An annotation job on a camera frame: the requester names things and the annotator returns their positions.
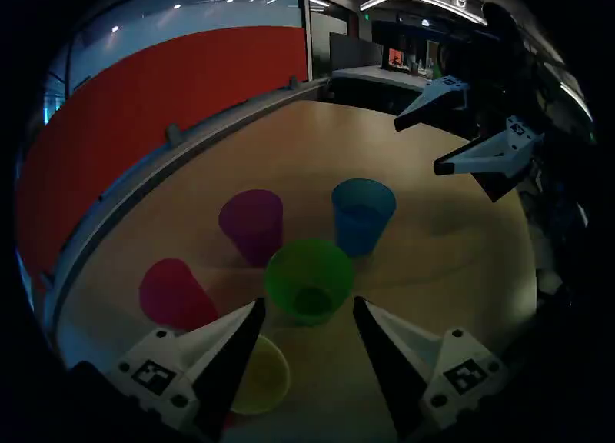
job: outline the purple cup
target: purple cup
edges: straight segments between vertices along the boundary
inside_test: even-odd
[[[222,206],[218,224],[250,265],[264,267],[282,246],[283,209],[275,193],[247,190]]]

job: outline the wooden table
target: wooden table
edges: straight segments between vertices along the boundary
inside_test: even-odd
[[[460,325],[504,347],[534,313],[534,257],[516,192],[493,204],[469,175],[434,175],[433,160],[464,143],[425,125],[396,132],[393,116],[321,102],[257,120],[162,182],[97,247],[58,326],[65,360],[108,368],[153,329],[137,290],[162,258],[184,259],[221,313],[262,295],[263,271],[248,268],[218,228],[234,193],[280,195],[287,241],[332,239],[331,190],[355,177],[391,187],[397,211],[373,256],[357,262],[354,293],[432,332]],[[395,441],[351,304],[313,328],[268,311],[264,334],[286,355],[291,390],[225,441]]]

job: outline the green cup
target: green cup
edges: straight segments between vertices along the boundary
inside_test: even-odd
[[[301,324],[327,321],[351,293],[354,272],[346,254],[329,241],[297,240],[269,261],[264,285],[271,300]]]

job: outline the blue cup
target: blue cup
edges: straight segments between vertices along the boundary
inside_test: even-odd
[[[393,192],[368,178],[351,178],[331,194],[335,217],[335,244],[348,257],[370,254],[393,216]]]

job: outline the red wall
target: red wall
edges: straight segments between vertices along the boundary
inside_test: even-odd
[[[228,28],[146,48],[83,84],[31,147],[16,191],[18,250],[35,286],[98,196],[183,130],[244,100],[307,80],[302,28]]]

